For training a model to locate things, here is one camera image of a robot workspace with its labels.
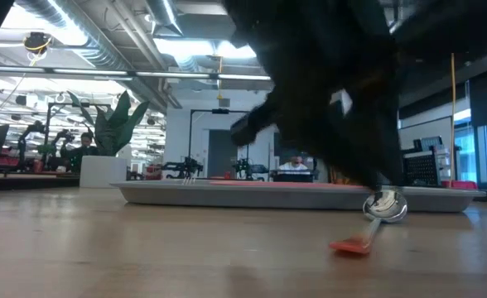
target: doorway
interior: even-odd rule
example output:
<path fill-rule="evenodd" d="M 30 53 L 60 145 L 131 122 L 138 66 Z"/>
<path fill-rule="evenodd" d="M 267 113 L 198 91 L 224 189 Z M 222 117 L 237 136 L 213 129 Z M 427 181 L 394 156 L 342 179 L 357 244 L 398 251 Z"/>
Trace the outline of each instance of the doorway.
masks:
<path fill-rule="evenodd" d="M 233 144 L 228 130 L 209 131 L 208 177 L 224 177 L 226 172 L 234 173 L 233 163 L 238 156 L 238 148 Z"/>

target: wooden surface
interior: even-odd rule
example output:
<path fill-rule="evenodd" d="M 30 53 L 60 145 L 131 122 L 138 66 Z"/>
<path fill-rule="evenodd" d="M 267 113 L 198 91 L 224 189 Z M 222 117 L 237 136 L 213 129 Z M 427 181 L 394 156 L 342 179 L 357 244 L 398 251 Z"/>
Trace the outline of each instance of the wooden surface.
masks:
<path fill-rule="evenodd" d="M 368 224 L 358 213 L 125 203 L 0 193 L 0 297 L 487 297 L 487 204 L 409 214 L 357 258 L 328 243 Z"/>

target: tray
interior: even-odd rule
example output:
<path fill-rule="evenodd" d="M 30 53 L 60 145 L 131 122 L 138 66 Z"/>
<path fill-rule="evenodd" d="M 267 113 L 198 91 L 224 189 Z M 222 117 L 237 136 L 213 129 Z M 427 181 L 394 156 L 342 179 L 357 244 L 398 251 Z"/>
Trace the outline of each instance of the tray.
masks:
<path fill-rule="evenodd" d="M 369 192 L 358 186 L 292 182 L 149 180 L 114 183 L 129 203 L 179 206 L 360 210 Z M 477 190 L 405 187 L 408 209 L 462 212 Z"/>

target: planter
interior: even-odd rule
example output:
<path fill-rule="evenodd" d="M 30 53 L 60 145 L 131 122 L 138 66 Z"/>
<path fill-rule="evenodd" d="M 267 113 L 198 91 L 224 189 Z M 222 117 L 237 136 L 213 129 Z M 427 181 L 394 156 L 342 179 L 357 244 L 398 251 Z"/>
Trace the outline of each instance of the planter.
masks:
<path fill-rule="evenodd" d="M 84 156 L 81 162 L 80 187 L 113 188 L 110 183 L 123 182 L 128 160 L 113 156 Z"/>

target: person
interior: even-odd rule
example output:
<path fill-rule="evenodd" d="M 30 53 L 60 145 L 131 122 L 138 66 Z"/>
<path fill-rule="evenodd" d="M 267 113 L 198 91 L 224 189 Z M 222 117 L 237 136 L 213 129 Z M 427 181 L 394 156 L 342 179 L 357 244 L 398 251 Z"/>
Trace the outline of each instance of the person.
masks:
<path fill-rule="evenodd" d="M 302 164 L 302 157 L 301 156 L 292 156 L 290 161 L 279 166 L 279 170 L 286 171 L 283 174 L 289 175 L 310 175 L 310 172 L 300 172 L 300 171 L 307 171 L 308 167 Z"/>
<path fill-rule="evenodd" d="M 93 135 L 90 132 L 81 134 L 81 147 L 67 150 L 67 142 L 63 142 L 60 149 L 60 156 L 69 159 L 71 172 L 80 173 L 81 161 L 84 156 L 97 156 L 99 154 L 98 148 L 91 146 L 92 143 Z"/>

